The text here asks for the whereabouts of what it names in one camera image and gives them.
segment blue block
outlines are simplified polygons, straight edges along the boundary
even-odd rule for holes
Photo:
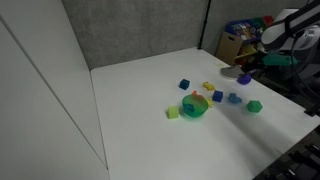
[[[214,91],[212,100],[216,102],[221,102],[223,98],[223,92],[221,91]]]
[[[237,81],[242,85],[249,84],[251,82],[251,76],[250,74],[241,74]]]
[[[194,106],[192,104],[186,104],[185,107],[188,111],[194,112]]]
[[[237,94],[236,93],[230,93],[229,94],[229,97],[228,97],[228,100],[230,103],[232,104],[239,104],[239,103],[242,103],[242,99],[237,97]]]
[[[186,89],[188,89],[189,85],[190,85],[190,81],[188,81],[188,80],[186,80],[186,79],[182,79],[182,81],[181,81],[180,84],[179,84],[179,87],[180,87],[181,89],[186,90]]]

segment gray wall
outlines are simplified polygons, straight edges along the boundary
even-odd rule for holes
[[[197,46],[208,0],[62,2],[87,64],[93,69]],[[215,53],[228,21],[276,16],[283,8],[299,8],[305,3],[306,0],[212,0],[203,48]]]

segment cardboard box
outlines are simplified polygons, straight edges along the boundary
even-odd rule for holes
[[[242,46],[242,42],[243,40],[240,37],[224,32],[220,39],[216,57],[232,66]]]

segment toy block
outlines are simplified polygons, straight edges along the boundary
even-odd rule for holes
[[[213,84],[210,84],[209,82],[203,83],[202,86],[203,86],[204,88],[206,88],[207,91],[214,91],[214,90],[216,90],[216,88],[214,87],[214,85],[213,85]]]
[[[186,79],[182,79],[182,81],[181,81],[180,84],[179,84],[179,87],[180,87],[181,89],[186,90],[186,89],[188,89],[189,85],[190,85],[190,81],[188,81],[188,80],[186,80]]]
[[[179,108],[177,106],[169,106],[168,107],[168,118],[175,119],[179,117]]]
[[[209,107],[212,107],[214,105],[213,101],[210,98],[207,98],[206,100]]]
[[[241,75],[239,75],[237,82],[242,85],[247,85],[251,82],[251,75],[250,74],[241,74]]]
[[[214,91],[212,100],[216,102],[221,102],[223,98],[223,92],[222,91]]]
[[[242,99],[237,97],[237,94],[236,93],[230,93],[229,94],[229,97],[228,97],[228,100],[230,103],[232,104],[239,104],[239,103],[242,103]]]
[[[251,100],[248,105],[247,105],[247,109],[249,112],[252,113],[259,113],[261,111],[261,109],[263,108],[262,104],[260,103],[260,101],[253,101]]]
[[[194,106],[192,104],[186,104],[184,106],[188,111],[194,112]]]
[[[202,95],[198,94],[197,91],[193,91],[193,92],[192,92],[192,95],[193,95],[193,96],[200,96],[200,97],[204,98]]]

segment green bowl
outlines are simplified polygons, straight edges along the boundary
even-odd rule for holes
[[[199,117],[208,109],[207,100],[203,96],[188,95],[182,100],[183,111],[191,117]]]

